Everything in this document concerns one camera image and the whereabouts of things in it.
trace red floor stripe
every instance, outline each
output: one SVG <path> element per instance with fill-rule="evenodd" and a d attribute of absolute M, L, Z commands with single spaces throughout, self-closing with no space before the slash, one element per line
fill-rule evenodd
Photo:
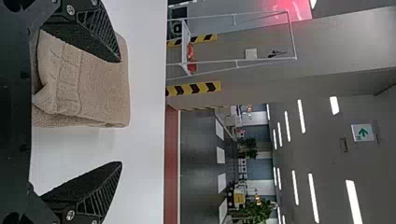
<path fill-rule="evenodd" d="M 178 112 L 168 105 L 165 112 L 164 224 L 177 224 L 177 137 Z"/>

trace sign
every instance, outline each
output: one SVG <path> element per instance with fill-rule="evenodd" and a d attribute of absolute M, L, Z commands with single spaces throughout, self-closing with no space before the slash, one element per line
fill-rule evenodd
<path fill-rule="evenodd" d="M 375 136 L 371 124 L 352 124 L 352 134 L 355 142 L 374 142 Z"/>

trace yellow and black hazard stripe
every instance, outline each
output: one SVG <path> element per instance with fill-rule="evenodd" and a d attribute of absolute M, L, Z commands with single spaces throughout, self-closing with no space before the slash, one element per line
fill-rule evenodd
<path fill-rule="evenodd" d="M 223 108 L 226 107 L 227 105 L 209 105 L 209 106 L 199 106 L 199 107 L 193 107 L 189 109 L 181 109 L 181 111 L 194 111 L 194 110 L 206 110 L 206 109 L 217 109 L 217 108 Z"/>
<path fill-rule="evenodd" d="M 193 36 L 190 40 L 190 43 L 198 44 L 198 43 L 205 43 L 205 42 L 216 41 L 216 40 L 218 40 L 218 35 L 216 35 L 216 34 L 198 35 L 198 36 Z M 168 48 L 179 47 L 180 45 L 181 45 L 181 38 L 166 41 L 166 47 L 168 47 Z"/>
<path fill-rule="evenodd" d="M 198 82 L 183 84 L 178 86 L 167 86 L 165 96 L 192 95 L 199 93 L 209 93 L 221 91 L 221 83 L 219 81 Z"/>

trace recessed ceiling light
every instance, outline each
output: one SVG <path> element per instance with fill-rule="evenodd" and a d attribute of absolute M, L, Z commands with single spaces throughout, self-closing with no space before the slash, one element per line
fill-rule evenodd
<path fill-rule="evenodd" d="M 277 149 L 277 143 L 276 143 L 276 131 L 273 129 L 273 137 L 274 137 L 274 148 Z"/>
<path fill-rule="evenodd" d="M 340 106 L 338 105 L 338 98 L 336 96 L 330 97 L 330 105 L 332 106 L 332 114 L 340 113 Z"/>
<path fill-rule="evenodd" d="M 285 111 L 285 122 L 286 122 L 286 134 L 288 135 L 288 142 L 290 142 L 291 141 L 291 137 L 290 137 L 290 126 L 289 126 L 288 111 Z"/>
<path fill-rule="evenodd" d="M 271 116 L 270 116 L 270 105 L 268 105 L 268 104 L 267 104 L 267 117 L 268 117 L 268 120 L 271 119 Z"/>
<path fill-rule="evenodd" d="M 353 223 L 363 224 L 361 219 L 361 209 L 359 207 L 358 193 L 356 192 L 355 182 L 346 181 L 347 195 L 349 197 L 350 209 L 352 211 Z"/>
<path fill-rule="evenodd" d="M 303 103 L 301 100 L 297 101 L 298 112 L 300 114 L 300 123 L 301 123 L 301 132 L 305 133 L 305 120 L 304 120 L 304 111 L 303 111 Z"/>
<path fill-rule="evenodd" d="M 293 187 L 294 187 L 294 200 L 296 205 L 299 205 L 300 200 L 298 198 L 298 188 L 297 188 L 297 179 L 296 179 L 296 172 L 293 170 L 291 171 L 291 177 L 293 179 Z"/>
<path fill-rule="evenodd" d="M 312 174 L 308 174 L 308 181 L 309 181 L 309 189 L 311 190 L 311 200 L 312 200 L 312 208 L 314 210 L 314 219 L 315 222 L 319 223 L 317 194 L 315 193 L 314 177 L 312 176 Z"/>
<path fill-rule="evenodd" d="M 280 130 L 280 123 L 277 123 L 277 133 L 279 134 L 279 146 L 283 147 L 283 141 L 282 141 L 282 131 Z"/>
<path fill-rule="evenodd" d="M 275 181 L 275 186 L 277 186 L 276 168 L 275 167 L 274 167 L 274 181 Z"/>
<path fill-rule="evenodd" d="M 280 170 L 277 168 L 277 183 L 279 185 L 279 189 L 282 190 L 282 182 L 280 181 Z"/>
<path fill-rule="evenodd" d="M 280 219 L 280 208 L 277 208 L 277 221 L 279 224 L 282 224 L 281 219 Z"/>

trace folded towel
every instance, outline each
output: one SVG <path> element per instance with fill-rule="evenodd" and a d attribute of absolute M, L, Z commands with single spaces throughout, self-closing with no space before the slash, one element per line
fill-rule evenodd
<path fill-rule="evenodd" d="M 117 34 L 121 63 L 107 63 L 40 31 L 37 67 L 43 88 L 33 95 L 39 127 L 125 127 L 130 121 L 128 50 Z"/>

